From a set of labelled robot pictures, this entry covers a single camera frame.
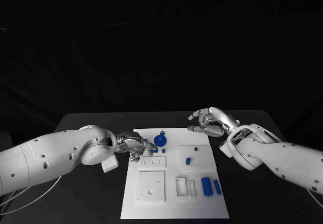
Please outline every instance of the black backdrop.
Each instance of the black backdrop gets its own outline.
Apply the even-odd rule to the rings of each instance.
[[[77,112],[262,109],[320,148],[314,1],[1,2],[0,128],[18,144]]]

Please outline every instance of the black table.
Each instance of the black table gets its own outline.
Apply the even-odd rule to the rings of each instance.
[[[281,139],[282,135],[263,111],[227,111],[242,124],[255,123]],[[118,133],[134,128],[176,128],[197,124],[191,112],[85,113],[67,114],[56,132],[85,125]],[[225,137],[210,138],[222,191],[230,219],[121,220],[121,206],[128,167],[128,153],[116,154],[119,167],[102,172],[101,164],[83,166],[66,174],[56,186],[28,207],[7,214],[1,224],[33,223],[321,223],[323,211],[305,190],[278,178],[262,164],[253,171],[243,169],[219,150]],[[44,193],[56,180],[31,187],[14,199],[8,210],[26,205]]]

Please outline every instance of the white robotic arm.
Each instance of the white robotic arm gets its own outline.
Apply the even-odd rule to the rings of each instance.
[[[203,132],[212,137],[226,133],[220,150],[233,157],[239,165],[253,170],[262,163],[275,175],[323,195],[323,152],[281,140],[258,125],[242,125],[230,115],[214,108],[197,110],[188,117],[199,117],[200,126],[188,131]],[[209,125],[217,122],[222,126]]]
[[[145,149],[157,147],[138,133],[115,135],[96,126],[46,134],[0,152],[0,196],[53,180],[80,163],[101,163],[108,172],[118,166],[115,152],[129,151],[131,161],[138,161]]]

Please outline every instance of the blue object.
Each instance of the blue object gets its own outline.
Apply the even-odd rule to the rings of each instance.
[[[201,186],[203,186],[203,195],[204,196],[212,196],[212,186],[210,186],[210,179],[209,177],[201,178]]]
[[[217,180],[213,180],[213,185],[214,185],[216,193],[217,195],[220,195],[220,186],[219,186]]]
[[[163,131],[160,132],[160,135],[157,135],[154,137],[152,142],[154,142],[154,145],[158,146],[158,147],[165,145],[167,139],[164,137],[164,132]]]
[[[186,165],[190,164],[190,158],[186,158]]]

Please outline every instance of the wire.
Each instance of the wire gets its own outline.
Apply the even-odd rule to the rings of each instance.
[[[265,130],[265,132],[275,138],[275,140],[278,140],[278,142],[282,142],[282,141],[279,140],[279,138],[278,138],[278,137],[276,137],[268,130]],[[323,205],[320,204],[320,202],[318,202],[317,199],[314,198],[312,193],[310,192],[308,189],[305,189],[305,190],[307,190],[307,192],[308,192],[311,198],[314,199],[315,203],[317,203],[317,204],[320,205],[320,207],[323,208]]]
[[[0,204],[2,206],[10,200],[13,200],[30,187],[27,187],[14,197],[11,197],[5,202]]]
[[[36,201],[37,201],[37,200],[47,194],[47,192],[51,190],[51,188],[53,188],[53,186],[56,185],[56,183],[57,183],[60,177],[57,178],[57,180],[56,180],[54,184],[51,185],[51,187],[49,188],[49,190],[41,194],[41,196],[40,196],[36,200],[33,200],[28,204],[26,204],[26,205],[24,205],[23,207],[20,207],[18,209],[15,209],[15,210],[13,210],[13,211],[10,211],[10,212],[1,213],[0,216],[1,216],[1,215],[5,215],[5,214],[8,214],[8,213],[11,213],[11,212],[14,212],[14,211],[17,211],[17,210],[20,210],[20,209],[23,209],[23,208],[27,207],[31,203],[34,203],[34,202],[36,202]]]

